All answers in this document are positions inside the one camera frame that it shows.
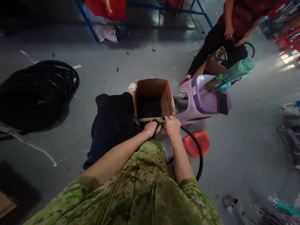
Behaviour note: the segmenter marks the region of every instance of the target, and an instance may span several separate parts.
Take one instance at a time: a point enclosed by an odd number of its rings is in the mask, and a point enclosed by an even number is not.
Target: blue metal rack
[[[146,8],[146,9],[156,9],[156,10],[164,10],[164,11],[170,11],[170,12],[175,12],[175,13],[188,13],[188,14],[196,14],[196,15],[204,15],[209,26],[212,28],[212,22],[210,21],[207,13],[205,12],[204,8],[202,7],[201,3],[199,0],[193,0],[191,8],[193,7],[195,1],[197,2],[197,4],[199,5],[201,12],[198,11],[194,11],[194,10],[187,10],[187,9],[179,9],[179,8],[167,8],[167,7],[163,7],[163,6],[157,6],[157,5],[151,5],[151,4],[143,4],[143,3],[135,3],[135,2],[127,2],[126,6],[127,7],[136,7],[136,8]],[[87,17],[87,15],[85,14],[81,2],[80,0],[75,0],[85,22],[87,23],[88,27],[91,30],[92,35],[94,36],[95,40],[98,42],[99,39],[95,34],[95,31],[92,27],[92,24],[89,20],[89,18]],[[125,30],[125,38],[126,40],[129,39],[129,33],[128,33],[128,28],[127,28],[127,22],[123,21],[123,26],[124,26],[124,30]]]
[[[300,0],[295,0],[294,2],[291,3],[291,5],[289,5],[286,9],[284,9],[281,13],[279,13],[276,18],[279,18],[281,15],[287,13],[289,10],[291,10],[295,5],[297,5],[298,3],[300,3]],[[267,25],[267,27],[270,30],[270,34],[267,36],[267,38],[271,37],[273,34],[275,34],[276,32],[280,31],[284,26],[286,26],[287,24],[289,24],[292,20],[296,19],[298,16],[300,15],[300,13],[298,13],[296,16],[294,16],[292,19],[290,19],[289,21],[286,21],[285,23],[283,23],[283,25],[281,25],[279,28],[274,29],[272,24],[275,24],[273,21],[269,21],[269,19],[265,20],[265,24]]]

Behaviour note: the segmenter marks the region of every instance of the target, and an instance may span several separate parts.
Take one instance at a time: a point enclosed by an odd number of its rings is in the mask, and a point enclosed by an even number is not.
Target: camouflage clothing
[[[176,184],[158,141],[145,142],[118,175],[94,184],[78,177],[26,224],[222,224],[195,180]]]

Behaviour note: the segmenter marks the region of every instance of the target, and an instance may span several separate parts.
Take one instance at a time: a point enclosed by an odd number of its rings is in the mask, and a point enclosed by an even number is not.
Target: white shoe
[[[131,84],[128,86],[128,88],[127,88],[127,92],[129,92],[129,91],[135,92],[135,88],[136,88],[136,87],[137,87],[137,86],[136,86],[135,83],[131,83]]]

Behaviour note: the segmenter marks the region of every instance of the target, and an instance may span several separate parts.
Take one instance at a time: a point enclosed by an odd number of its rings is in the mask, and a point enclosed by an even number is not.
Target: hand
[[[155,121],[152,121],[152,122],[146,124],[145,129],[147,129],[150,132],[150,138],[153,137],[156,126],[157,126],[157,122],[155,122]],[[159,125],[159,127],[157,129],[157,132],[156,132],[157,134],[159,133],[160,128],[162,128],[161,125]]]
[[[224,33],[224,38],[226,40],[231,40],[233,34],[234,34],[234,28],[233,28],[233,26],[232,25],[226,26],[226,30],[225,30],[225,33]]]
[[[241,39],[238,43],[234,44],[235,47],[240,47],[243,44],[245,44],[246,41],[248,41],[249,37],[250,37],[250,33],[246,33],[245,36],[243,37],[243,39]]]
[[[234,44],[235,47],[240,47],[243,44],[245,44],[246,41],[248,41],[248,37],[244,37],[242,40],[240,40],[238,43]]]
[[[169,135],[170,138],[179,135],[179,130],[181,127],[181,123],[179,122],[178,119],[176,119],[173,116],[165,116],[166,120],[166,131]]]

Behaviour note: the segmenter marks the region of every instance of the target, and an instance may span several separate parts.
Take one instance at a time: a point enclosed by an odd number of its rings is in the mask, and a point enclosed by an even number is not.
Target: black pants
[[[205,62],[207,56],[216,51],[221,46],[226,48],[226,53],[228,57],[228,68],[231,67],[236,62],[248,57],[248,52],[244,45],[240,47],[235,47],[231,40],[225,40],[224,38],[225,27],[216,24],[208,33],[205,38],[205,44],[202,49],[194,58],[190,69],[188,70],[189,75],[193,76],[199,67]]]
[[[92,145],[83,165],[86,170],[116,145],[134,137],[142,129],[133,121],[130,93],[96,97],[98,113],[92,125]]]

